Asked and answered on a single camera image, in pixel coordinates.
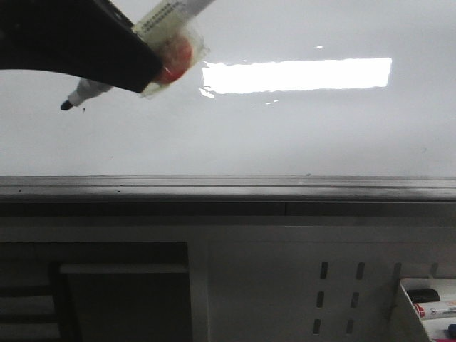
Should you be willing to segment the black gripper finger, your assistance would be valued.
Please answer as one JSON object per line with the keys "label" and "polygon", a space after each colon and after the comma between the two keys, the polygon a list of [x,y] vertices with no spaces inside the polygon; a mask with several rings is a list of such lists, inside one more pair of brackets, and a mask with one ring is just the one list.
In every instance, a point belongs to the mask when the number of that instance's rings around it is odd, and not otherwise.
{"label": "black gripper finger", "polygon": [[50,71],[141,93],[158,55],[111,1],[1,2],[1,69]]}

